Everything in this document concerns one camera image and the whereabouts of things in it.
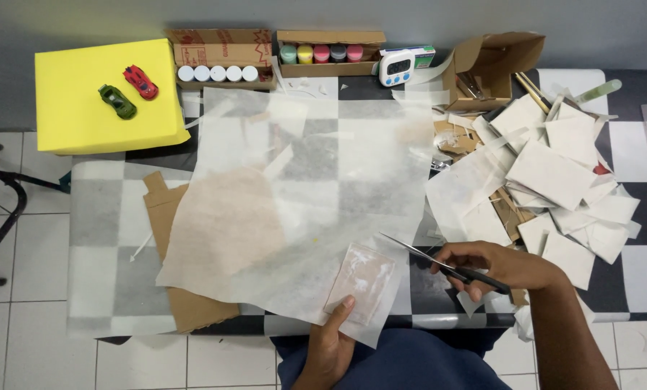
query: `yellow foam block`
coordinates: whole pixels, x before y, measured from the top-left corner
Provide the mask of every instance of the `yellow foam block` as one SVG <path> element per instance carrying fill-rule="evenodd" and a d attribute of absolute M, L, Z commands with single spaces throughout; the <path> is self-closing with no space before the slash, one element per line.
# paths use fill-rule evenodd
<path fill-rule="evenodd" d="M 177 98 L 172 48 L 166 39 L 36 53 L 38 150 L 56 154 L 130 151 L 189 139 Z M 123 73 L 143 69 L 159 88 L 143 99 Z M 97 90 L 118 88 L 137 107 L 122 120 Z"/>

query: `green toy car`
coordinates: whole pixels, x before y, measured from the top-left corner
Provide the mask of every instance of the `green toy car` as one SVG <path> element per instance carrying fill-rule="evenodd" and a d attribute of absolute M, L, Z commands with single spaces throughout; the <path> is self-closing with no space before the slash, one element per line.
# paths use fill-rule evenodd
<path fill-rule="evenodd" d="M 133 118 L 138 109 L 133 103 L 124 96 L 118 88 L 104 84 L 99 88 L 99 94 L 102 96 L 104 103 L 111 105 L 116 111 L 116 115 L 122 120 Z"/>

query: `toy car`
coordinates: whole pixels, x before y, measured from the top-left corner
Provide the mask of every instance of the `toy car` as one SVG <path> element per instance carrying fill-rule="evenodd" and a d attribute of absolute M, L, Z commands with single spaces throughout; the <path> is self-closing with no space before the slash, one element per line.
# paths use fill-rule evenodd
<path fill-rule="evenodd" d="M 140 96 L 145 100 L 152 100 L 157 96 L 157 93 L 160 91 L 150 78 L 143 72 L 143 69 L 140 69 L 138 66 L 131 65 L 126 68 L 124 71 L 124 77 L 126 81 L 131 83 L 140 93 Z"/>
<path fill-rule="evenodd" d="M 138 111 L 135 105 L 133 105 L 133 103 L 131 103 L 118 88 L 104 84 L 98 91 L 102 96 L 104 103 L 111 105 L 116 111 L 116 115 L 118 115 L 122 120 L 133 118 Z"/>

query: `pink paint jar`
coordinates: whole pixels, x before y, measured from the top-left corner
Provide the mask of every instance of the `pink paint jar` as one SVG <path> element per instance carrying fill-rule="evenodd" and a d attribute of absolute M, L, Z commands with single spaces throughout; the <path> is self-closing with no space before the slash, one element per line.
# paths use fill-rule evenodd
<path fill-rule="evenodd" d="M 349 44 L 348 45 L 348 62 L 359 62 L 362 59 L 362 45 L 360 44 Z"/>
<path fill-rule="evenodd" d="M 329 57 L 330 57 L 330 49 L 328 49 L 327 44 L 318 44 L 314 46 L 314 63 L 328 64 Z"/>

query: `white tile floor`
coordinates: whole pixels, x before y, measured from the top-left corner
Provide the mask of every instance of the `white tile floor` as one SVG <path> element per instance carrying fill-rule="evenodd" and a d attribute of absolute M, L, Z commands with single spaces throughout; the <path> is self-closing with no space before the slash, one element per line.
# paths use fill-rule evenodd
<path fill-rule="evenodd" d="M 35 133 L 0 133 L 0 168 L 57 181 L 70 157 L 36 151 Z M 133 337 L 122 346 L 65 334 L 70 199 L 26 187 L 30 203 L 0 245 L 0 389 L 276 390 L 279 358 L 262 337 Z M 0 185 L 0 205 L 15 205 Z M 0 225 L 7 211 L 0 206 Z M 594 324 L 624 390 L 647 389 L 647 322 Z M 533 343 L 508 331 L 485 360 L 515 390 L 534 390 Z"/>

